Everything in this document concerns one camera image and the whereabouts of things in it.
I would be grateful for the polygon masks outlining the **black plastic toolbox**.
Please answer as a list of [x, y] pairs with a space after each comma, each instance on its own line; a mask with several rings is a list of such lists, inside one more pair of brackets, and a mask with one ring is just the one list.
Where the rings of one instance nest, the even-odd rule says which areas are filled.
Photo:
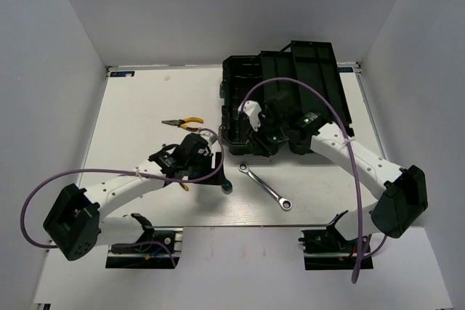
[[219, 132], [230, 154], [268, 158], [288, 145], [305, 155], [318, 129], [337, 119], [354, 136], [339, 73], [329, 42], [292, 41], [280, 51], [228, 57]]

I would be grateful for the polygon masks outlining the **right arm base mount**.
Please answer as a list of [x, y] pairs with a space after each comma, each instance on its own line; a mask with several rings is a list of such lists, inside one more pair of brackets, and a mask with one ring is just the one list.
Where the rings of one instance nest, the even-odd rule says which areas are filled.
[[325, 229], [302, 230], [298, 239], [307, 271], [341, 271], [355, 268], [357, 240], [340, 243]]

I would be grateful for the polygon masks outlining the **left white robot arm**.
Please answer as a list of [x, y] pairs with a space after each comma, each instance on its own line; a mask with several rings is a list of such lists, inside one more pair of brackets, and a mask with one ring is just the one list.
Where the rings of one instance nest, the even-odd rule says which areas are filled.
[[212, 152], [200, 134], [188, 134], [180, 144], [169, 144], [130, 171], [87, 188], [64, 187], [48, 213], [43, 227], [69, 261], [84, 257], [92, 248], [113, 246], [126, 252], [145, 251], [153, 245], [151, 222], [139, 213], [113, 216], [113, 212], [147, 193], [171, 183], [223, 187], [225, 151]]

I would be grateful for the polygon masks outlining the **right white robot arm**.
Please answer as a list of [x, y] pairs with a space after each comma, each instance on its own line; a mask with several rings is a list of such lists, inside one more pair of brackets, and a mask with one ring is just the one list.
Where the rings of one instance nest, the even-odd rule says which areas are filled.
[[350, 138], [328, 103], [319, 101], [303, 109], [287, 91], [280, 91], [264, 103], [247, 99], [238, 111], [248, 118], [247, 139], [259, 154], [274, 155], [284, 142], [294, 153], [317, 153], [352, 175], [357, 189], [365, 187], [374, 197], [374, 203], [359, 211], [338, 213], [324, 235], [309, 243], [310, 251], [343, 251], [376, 233], [397, 239], [428, 208], [425, 173], [415, 165], [391, 163]]

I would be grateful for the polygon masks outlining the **green stubby screwdriver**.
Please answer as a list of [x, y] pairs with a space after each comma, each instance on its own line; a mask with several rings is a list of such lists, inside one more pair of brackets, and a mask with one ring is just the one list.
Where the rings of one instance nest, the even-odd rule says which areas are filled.
[[225, 179], [224, 182], [222, 183], [222, 191], [223, 193], [225, 193], [226, 195], [230, 194], [233, 190], [233, 185], [231, 183], [231, 181], [229, 181], [228, 179]]

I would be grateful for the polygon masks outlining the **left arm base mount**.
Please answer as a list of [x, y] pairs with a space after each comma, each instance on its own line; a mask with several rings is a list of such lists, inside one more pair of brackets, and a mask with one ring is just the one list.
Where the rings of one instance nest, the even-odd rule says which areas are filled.
[[149, 229], [136, 245], [112, 245], [106, 269], [175, 269], [182, 252], [183, 229]]

